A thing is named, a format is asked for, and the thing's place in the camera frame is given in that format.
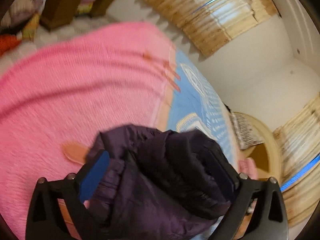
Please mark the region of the dark purple puffer jacket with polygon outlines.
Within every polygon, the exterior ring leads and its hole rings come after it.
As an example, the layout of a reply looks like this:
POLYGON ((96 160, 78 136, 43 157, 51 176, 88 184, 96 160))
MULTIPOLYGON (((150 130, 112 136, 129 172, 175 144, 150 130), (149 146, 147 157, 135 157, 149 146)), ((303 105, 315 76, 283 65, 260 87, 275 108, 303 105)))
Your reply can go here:
POLYGON ((126 125, 101 132, 86 155, 110 163, 89 202, 105 239, 192 239, 223 216, 235 185, 219 144, 195 129, 126 125))

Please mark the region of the beige clothes pile on floor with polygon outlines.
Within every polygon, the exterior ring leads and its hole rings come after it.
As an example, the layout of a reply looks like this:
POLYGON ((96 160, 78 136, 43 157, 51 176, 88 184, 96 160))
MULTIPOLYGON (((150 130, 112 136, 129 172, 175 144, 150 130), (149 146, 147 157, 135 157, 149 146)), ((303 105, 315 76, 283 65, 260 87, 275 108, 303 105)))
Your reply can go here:
POLYGON ((39 26, 46 0, 15 0, 1 20, 1 28, 18 27, 26 22, 31 28, 39 26))

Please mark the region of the patterned pillow at bed edge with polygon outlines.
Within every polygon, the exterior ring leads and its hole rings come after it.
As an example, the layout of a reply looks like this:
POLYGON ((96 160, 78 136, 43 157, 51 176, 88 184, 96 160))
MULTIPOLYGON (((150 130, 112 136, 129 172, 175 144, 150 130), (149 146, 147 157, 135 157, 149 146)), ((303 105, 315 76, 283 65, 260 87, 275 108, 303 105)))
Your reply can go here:
POLYGON ((231 112, 231 121, 241 150, 264 143, 262 135, 247 115, 231 112))

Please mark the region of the pink and blue patterned blanket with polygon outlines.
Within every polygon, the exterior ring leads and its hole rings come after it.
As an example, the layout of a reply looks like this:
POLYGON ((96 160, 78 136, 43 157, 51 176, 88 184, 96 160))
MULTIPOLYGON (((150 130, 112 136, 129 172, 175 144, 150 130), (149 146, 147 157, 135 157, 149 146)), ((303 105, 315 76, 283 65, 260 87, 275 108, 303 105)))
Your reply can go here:
POLYGON ((196 128, 235 168, 244 157, 216 91, 154 25, 111 24, 46 46, 1 77, 1 215, 17 238, 37 179, 79 169, 66 146, 89 148, 125 124, 196 128))

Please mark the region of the beige patterned window curtain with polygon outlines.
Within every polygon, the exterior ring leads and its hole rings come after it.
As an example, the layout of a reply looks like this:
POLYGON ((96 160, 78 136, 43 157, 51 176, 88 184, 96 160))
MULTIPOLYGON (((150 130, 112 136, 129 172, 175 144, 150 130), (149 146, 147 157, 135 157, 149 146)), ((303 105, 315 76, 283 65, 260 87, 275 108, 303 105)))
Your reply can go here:
POLYGON ((272 0, 143 0, 204 57, 278 13, 272 0))

